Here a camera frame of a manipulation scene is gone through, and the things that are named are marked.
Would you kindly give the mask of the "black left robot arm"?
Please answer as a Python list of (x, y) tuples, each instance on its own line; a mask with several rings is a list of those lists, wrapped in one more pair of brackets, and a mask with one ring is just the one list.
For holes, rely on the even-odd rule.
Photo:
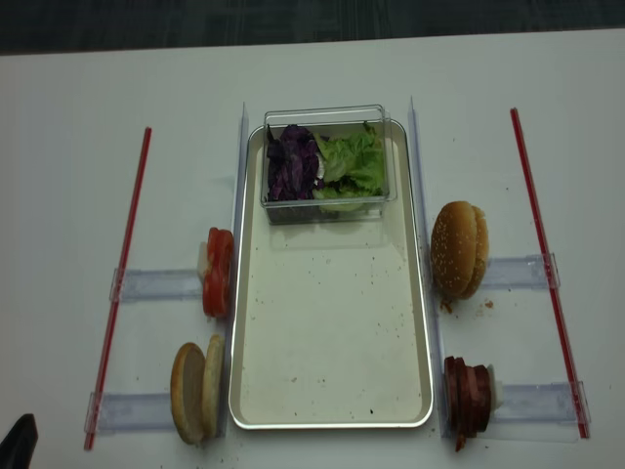
[(38, 430), (34, 415), (22, 415), (1, 443), (1, 469), (28, 469), (37, 441)]

